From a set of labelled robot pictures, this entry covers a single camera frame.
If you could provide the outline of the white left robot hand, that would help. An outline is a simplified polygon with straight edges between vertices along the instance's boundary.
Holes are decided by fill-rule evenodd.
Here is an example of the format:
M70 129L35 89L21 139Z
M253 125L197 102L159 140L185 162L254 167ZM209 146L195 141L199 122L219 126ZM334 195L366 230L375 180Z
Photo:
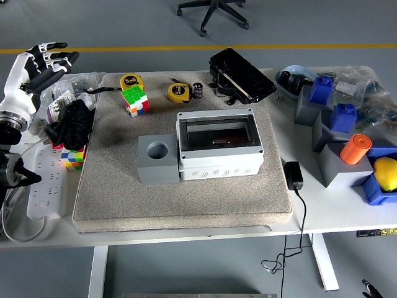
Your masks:
M67 43L40 43L19 54L4 87L1 110L22 116L36 113L42 91L70 72L78 52L64 52Z

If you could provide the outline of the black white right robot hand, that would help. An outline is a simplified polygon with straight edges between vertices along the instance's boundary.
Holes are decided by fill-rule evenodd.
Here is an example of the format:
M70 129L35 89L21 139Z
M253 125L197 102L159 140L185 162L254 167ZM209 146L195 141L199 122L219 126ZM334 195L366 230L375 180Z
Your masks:
M362 292L362 295L366 298L376 298L378 297L378 292L375 287L366 279L362 279L362 284L366 288L366 291Z

